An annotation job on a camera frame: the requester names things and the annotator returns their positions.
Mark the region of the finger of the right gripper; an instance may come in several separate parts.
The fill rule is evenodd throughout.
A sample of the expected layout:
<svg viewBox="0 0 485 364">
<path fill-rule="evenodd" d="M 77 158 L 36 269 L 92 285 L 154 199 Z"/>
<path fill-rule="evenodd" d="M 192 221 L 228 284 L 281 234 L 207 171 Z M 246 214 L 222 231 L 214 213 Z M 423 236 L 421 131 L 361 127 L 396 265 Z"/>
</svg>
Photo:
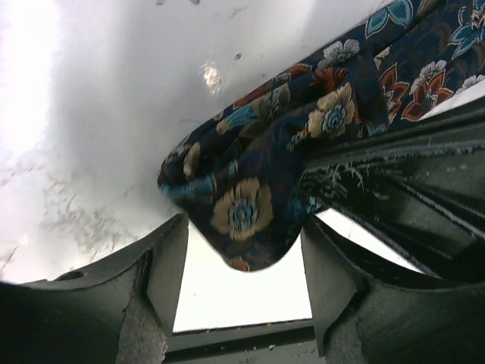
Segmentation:
<svg viewBox="0 0 485 364">
<path fill-rule="evenodd" d="M 484 100 L 320 149 L 299 181 L 426 275 L 484 280 Z"/>
</svg>

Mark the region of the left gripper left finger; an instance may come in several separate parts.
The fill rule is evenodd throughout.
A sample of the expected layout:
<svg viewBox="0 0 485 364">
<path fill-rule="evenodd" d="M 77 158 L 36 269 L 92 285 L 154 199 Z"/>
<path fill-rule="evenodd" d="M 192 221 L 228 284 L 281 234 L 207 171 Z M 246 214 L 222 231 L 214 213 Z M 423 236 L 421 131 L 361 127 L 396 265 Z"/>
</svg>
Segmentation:
<svg viewBox="0 0 485 364">
<path fill-rule="evenodd" d="M 3 363 L 161 363 L 189 237 L 175 215 L 141 240 L 52 280 L 1 285 Z"/>
</svg>

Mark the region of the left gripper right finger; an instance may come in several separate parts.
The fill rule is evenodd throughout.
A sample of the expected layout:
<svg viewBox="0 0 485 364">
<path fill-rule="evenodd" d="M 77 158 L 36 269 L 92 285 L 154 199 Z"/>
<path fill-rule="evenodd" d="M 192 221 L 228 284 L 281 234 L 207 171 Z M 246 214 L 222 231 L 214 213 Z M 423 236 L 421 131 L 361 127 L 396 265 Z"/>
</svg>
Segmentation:
<svg viewBox="0 0 485 364">
<path fill-rule="evenodd" d="M 328 363 L 482 363 L 484 283 L 423 275 L 316 216 L 301 232 L 318 352 Z"/>
</svg>

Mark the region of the floral navy necktie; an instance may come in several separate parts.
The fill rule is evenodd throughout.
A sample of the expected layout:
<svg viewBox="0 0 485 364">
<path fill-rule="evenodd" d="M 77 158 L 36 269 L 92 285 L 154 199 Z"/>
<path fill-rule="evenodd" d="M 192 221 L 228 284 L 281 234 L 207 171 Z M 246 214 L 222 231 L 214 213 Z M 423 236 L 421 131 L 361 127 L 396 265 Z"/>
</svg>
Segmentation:
<svg viewBox="0 0 485 364">
<path fill-rule="evenodd" d="M 158 187 L 227 265 L 262 270 L 321 207 L 300 186 L 312 149 L 410 127 L 483 79 L 482 1 L 394 1 L 187 135 Z"/>
</svg>

